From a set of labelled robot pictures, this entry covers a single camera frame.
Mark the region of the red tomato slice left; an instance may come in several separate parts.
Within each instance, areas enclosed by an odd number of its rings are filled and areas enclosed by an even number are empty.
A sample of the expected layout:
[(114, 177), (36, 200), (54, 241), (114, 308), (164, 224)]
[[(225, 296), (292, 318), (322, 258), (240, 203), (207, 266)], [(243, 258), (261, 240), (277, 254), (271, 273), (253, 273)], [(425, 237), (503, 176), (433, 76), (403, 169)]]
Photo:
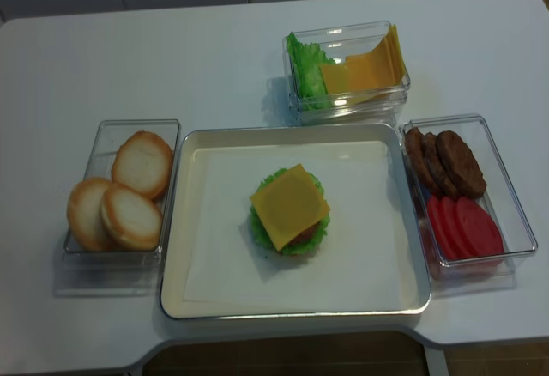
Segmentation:
[(431, 228), (443, 257), (446, 260), (457, 260), (457, 253), (443, 230), (439, 199), (436, 196), (430, 196), (428, 199), (427, 213), (431, 222)]

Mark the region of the white rectangular serving tray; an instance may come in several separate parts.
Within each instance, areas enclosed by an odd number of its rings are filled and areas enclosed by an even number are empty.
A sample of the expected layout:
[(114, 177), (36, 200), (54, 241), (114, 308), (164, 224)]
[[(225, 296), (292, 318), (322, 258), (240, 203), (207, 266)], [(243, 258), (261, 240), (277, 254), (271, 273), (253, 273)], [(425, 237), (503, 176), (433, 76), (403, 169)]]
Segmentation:
[[(253, 241), (250, 196), (297, 164), (320, 180), (330, 222), (315, 251), (291, 257)], [(184, 139), (160, 292), (169, 317), (415, 315), (430, 298), (390, 126), (198, 130)]]

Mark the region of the brown patty on burger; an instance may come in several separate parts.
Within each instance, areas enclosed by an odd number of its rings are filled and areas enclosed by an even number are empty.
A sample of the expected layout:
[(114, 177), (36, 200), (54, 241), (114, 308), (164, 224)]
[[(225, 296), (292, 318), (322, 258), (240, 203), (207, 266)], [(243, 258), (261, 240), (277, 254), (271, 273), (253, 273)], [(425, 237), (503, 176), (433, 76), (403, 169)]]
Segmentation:
[(291, 242), (290, 242), (290, 245), (296, 245), (296, 246), (300, 246), (300, 245), (303, 245), (303, 244), (306, 244), (306, 243), (309, 243), (312, 239), (312, 237), (314, 236), (314, 234), (316, 233), (316, 231), (318, 230), (320, 226), (320, 223), (316, 223), (315, 225), (307, 228), (306, 230), (304, 230), (303, 232), (301, 232), (300, 234), (298, 234)]

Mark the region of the brown patty right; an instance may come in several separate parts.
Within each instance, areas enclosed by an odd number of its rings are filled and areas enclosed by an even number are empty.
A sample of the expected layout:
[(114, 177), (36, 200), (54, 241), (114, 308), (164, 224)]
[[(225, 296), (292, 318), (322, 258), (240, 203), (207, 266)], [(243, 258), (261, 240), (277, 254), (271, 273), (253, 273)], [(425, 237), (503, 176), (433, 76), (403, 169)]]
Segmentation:
[(481, 198), (486, 181), (471, 149), (451, 130), (442, 131), (436, 138), (437, 153), (449, 178), (462, 196)]

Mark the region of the brown patty left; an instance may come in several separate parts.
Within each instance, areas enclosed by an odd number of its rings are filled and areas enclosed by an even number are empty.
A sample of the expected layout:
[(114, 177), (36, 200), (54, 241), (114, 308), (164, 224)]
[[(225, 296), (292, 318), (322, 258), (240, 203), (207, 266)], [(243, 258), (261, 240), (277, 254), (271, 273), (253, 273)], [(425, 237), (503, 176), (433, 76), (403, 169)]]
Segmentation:
[(426, 165), (422, 150), (423, 134), (416, 128), (411, 128), (404, 137), (407, 155), (420, 183), (435, 197), (440, 198), (443, 192), (431, 176)]

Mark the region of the front yellow cheese slice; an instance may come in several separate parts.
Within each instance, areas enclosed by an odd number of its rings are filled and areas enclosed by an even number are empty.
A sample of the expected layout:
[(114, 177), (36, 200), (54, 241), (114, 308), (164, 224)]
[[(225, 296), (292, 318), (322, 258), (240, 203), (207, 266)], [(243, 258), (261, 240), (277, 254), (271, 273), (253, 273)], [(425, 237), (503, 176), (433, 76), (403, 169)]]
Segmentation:
[(342, 94), (352, 91), (350, 73), (346, 63), (321, 64), (320, 70), (328, 94)]

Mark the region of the brown patty middle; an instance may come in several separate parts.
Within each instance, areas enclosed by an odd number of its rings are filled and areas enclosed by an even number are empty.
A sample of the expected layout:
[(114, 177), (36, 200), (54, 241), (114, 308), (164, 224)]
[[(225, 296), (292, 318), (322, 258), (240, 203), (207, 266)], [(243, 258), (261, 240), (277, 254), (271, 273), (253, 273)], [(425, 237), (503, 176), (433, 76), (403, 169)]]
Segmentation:
[(460, 197), (460, 192), (447, 174), (437, 153), (436, 136), (431, 132), (423, 135), (422, 149), (426, 165), (431, 173), (432, 178), (437, 183), (442, 191), (442, 195), (456, 200)]

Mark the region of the sesame top bun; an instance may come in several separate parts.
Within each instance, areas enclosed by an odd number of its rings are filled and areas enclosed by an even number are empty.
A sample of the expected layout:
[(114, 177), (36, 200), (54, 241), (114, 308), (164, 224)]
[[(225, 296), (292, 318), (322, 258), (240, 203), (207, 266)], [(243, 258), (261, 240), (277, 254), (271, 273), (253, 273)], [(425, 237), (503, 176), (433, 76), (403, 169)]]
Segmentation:
[(156, 204), (128, 187), (112, 184), (100, 201), (104, 228), (123, 248), (152, 251), (160, 241), (162, 214)]

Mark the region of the green lettuce in container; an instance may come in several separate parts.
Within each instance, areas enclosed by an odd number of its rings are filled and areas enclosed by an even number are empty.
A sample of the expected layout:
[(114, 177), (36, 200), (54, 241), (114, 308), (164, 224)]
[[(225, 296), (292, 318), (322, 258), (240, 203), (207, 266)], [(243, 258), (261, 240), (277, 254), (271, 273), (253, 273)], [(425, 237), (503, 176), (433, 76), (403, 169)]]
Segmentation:
[(317, 43), (303, 44), (294, 32), (287, 35), (287, 51), (297, 76), (298, 94), (304, 111), (329, 109), (331, 104), (319, 97), (328, 91), (324, 84), (321, 66), (335, 64)]

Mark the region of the bun half back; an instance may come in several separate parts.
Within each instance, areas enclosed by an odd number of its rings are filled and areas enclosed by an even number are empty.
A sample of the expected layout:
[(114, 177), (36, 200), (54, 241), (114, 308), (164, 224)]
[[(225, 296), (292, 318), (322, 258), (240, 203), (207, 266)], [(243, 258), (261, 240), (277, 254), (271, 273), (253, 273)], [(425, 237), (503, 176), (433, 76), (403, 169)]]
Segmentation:
[(156, 200), (169, 185), (172, 163), (173, 152), (164, 139), (153, 132), (140, 130), (119, 148), (111, 178), (114, 183)]

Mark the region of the red tomato slice middle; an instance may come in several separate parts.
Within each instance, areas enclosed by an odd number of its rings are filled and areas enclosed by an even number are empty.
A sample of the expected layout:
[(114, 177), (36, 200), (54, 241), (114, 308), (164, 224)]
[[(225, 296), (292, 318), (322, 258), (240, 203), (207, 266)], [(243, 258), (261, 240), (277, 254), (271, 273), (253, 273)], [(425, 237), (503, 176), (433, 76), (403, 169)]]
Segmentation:
[(455, 201), (449, 197), (440, 200), (440, 212), (442, 216), (443, 229), (451, 245), (456, 259), (471, 258), (471, 251), (468, 241), (457, 227), (455, 218)]

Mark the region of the bun half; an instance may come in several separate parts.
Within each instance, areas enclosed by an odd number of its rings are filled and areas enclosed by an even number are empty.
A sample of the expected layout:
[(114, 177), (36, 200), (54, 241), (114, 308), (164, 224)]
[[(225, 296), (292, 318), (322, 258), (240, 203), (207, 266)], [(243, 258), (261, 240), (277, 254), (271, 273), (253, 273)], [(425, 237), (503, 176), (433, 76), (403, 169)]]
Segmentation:
[(115, 248), (100, 216), (102, 197), (111, 185), (107, 179), (85, 179), (69, 195), (69, 228), (80, 247), (87, 251), (108, 252)]
[(119, 148), (111, 178), (114, 183), (156, 200), (169, 185), (172, 163), (173, 152), (164, 139), (153, 132), (140, 130)]

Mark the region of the clear patty tomato container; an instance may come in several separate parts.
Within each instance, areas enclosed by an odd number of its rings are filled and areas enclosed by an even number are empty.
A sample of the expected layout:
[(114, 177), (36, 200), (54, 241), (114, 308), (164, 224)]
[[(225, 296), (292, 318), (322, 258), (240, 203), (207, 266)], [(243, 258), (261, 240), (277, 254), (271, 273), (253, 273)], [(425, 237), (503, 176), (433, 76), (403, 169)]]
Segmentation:
[[(431, 132), (436, 137), (442, 131), (454, 131), (471, 149), (487, 184), (484, 195), (471, 200), (496, 223), (503, 239), (503, 254), (457, 260), (446, 260), (443, 257), (427, 213), (427, 201), (432, 194), (420, 183), (405, 148), (404, 137), (413, 127), (423, 135)], [(401, 124), (398, 131), (432, 279), (441, 286), (453, 288), (511, 285), (516, 270), (525, 259), (536, 253), (538, 243), (486, 121), (478, 114), (417, 119)]]

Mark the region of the bun half front left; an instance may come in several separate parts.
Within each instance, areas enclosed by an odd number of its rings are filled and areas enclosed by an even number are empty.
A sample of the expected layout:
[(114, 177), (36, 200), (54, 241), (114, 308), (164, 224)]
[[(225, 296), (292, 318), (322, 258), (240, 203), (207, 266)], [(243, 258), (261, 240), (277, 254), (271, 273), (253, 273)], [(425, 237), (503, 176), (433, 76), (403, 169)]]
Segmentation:
[(100, 216), (102, 197), (111, 185), (107, 179), (85, 179), (69, 195), (69, 228), (80, 247), (87, 251), (108, 252), (115, 248)]

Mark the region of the clear bun container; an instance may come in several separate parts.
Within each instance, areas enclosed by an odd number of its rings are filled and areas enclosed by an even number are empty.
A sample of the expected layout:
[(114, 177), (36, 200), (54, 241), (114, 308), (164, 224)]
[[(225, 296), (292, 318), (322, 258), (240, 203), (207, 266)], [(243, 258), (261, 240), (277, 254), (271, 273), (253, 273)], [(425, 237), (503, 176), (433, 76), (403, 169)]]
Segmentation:
[(156, 289), (166, 258), (180, 123), (176, 119), (101, 122), (83, 180), (102, 178), (117, 184), (111, 178), (116, 154), (121, 145), (140, 130), (157, 134), (173, 152), (169, 185), (160, 198), (150, 199), (162, 214), (159, 244), (152, 251), (132, 251), (120, 246), (109, 234), (115, 248), (108, 252), (91, 252), (80, 247), (69, 228), (63, 243), (62, 259), (55, 268), (54, 294), (57, 297), (130, 297), (153, 293)]

